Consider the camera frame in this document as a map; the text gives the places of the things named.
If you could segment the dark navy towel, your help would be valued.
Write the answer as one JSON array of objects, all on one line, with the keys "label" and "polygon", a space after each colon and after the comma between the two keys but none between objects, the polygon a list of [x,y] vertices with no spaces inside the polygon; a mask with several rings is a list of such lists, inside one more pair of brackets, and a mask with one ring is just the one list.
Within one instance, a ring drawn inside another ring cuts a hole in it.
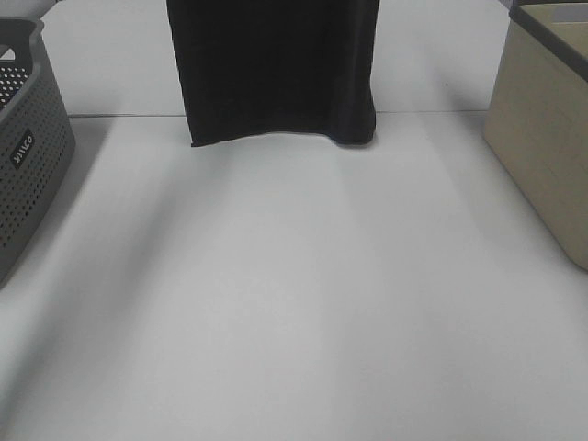
[{"label": "dark navy towel", "polygon": [[271,132],[365,145],[376,129],[376,1],[170,1],[194,146]]}]

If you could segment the beige storage box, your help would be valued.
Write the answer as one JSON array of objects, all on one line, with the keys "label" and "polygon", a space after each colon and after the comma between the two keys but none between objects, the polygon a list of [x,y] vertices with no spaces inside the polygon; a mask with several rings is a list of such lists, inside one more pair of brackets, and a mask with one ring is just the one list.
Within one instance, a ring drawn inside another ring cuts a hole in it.
[{"label": "beige storage box", "polygon": [[570,260],[587,267],[587,4],[514,1],[484,139]]}]

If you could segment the grey perforated plastic basket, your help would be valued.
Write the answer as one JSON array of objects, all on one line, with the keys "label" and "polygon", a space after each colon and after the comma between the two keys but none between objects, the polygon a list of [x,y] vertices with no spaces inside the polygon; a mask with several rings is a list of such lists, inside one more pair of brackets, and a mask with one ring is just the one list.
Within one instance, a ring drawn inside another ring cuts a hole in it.
[{"label": "grey perforated plastic basket", "polygon": [[1,279],[6,280],[51,206],[76,141],[39,20],[1,19]]}]

